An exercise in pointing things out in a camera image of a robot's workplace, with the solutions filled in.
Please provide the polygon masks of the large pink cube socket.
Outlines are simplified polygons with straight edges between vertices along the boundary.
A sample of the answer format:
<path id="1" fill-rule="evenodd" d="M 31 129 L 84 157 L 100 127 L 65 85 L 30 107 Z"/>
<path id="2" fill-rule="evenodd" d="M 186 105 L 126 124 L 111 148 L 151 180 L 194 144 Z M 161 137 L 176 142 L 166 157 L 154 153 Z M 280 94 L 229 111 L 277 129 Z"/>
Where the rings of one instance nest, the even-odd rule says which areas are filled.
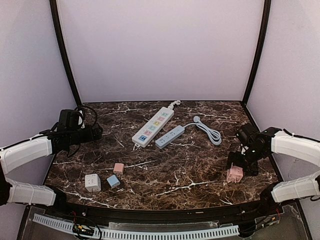
<path id="1" fill-rule="evenodd" d="M 244 176 L 243 168 L 231 165 L 231 167 L 227 170 L 226 181 L 228 183 L 239 183 Z"/>

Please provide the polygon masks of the grey-blue power strip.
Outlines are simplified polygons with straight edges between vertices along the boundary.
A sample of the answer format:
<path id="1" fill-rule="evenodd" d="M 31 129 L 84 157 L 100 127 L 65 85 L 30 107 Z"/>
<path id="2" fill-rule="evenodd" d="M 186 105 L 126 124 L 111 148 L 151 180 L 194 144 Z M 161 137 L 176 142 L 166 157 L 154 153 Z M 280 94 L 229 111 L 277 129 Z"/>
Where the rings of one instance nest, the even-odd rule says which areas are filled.
<path id="1" fill-rule="evenodd" d="M 185 128 L 181 125 L 176 126 L 172 130 L 168 131 L 165 135 L 158 138 L 155 141 L 155 145 L 159 149 L 163 149 L 166 147 L 169 143 L 180 137 L 185 132 Z"/>

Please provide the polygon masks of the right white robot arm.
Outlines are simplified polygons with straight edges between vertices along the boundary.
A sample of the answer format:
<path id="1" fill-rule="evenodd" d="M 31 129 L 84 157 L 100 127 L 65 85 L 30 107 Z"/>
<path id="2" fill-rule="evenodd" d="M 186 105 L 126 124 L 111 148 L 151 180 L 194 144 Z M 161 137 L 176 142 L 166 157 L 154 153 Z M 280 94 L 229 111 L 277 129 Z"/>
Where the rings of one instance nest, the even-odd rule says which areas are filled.
<path id="1" fill-rule="evenodd" d="M 238 183 L 245 175 L 257 176 L 258 161 L 272 154 L 294 157 L 317 167 L 320 165 L 319 140 L 290 133 L 286 129 L 277 127 L 258 131 L 250 123 L 242 125 L 236 137 L 241 143 L 242 150 L 228 154 L 226 164 L 228 182 Z M 308 197 L 313 201 L 320 198 L 318 171 L 290 181 L 271 184 L 261 192 L 260 202 L 274 205 Z"/>

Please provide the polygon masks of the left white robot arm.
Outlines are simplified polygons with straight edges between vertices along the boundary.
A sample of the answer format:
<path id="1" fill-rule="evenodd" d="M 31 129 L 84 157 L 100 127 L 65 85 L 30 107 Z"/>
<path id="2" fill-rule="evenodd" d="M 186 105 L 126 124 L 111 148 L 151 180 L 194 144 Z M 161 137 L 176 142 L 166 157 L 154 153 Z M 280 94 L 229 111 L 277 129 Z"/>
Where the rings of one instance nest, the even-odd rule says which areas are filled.
<path id="1" fill-rule="evenodd" d="M 46 130 L 21 142 L 0 149 L 0 204 L 19 203 L 54 206 L 65 196 L 55 187 L 12 180 L 7 175 L 34 160 L 69 151 L 102 138 L 103 128 L 96 123 L 77 130 Z"/>

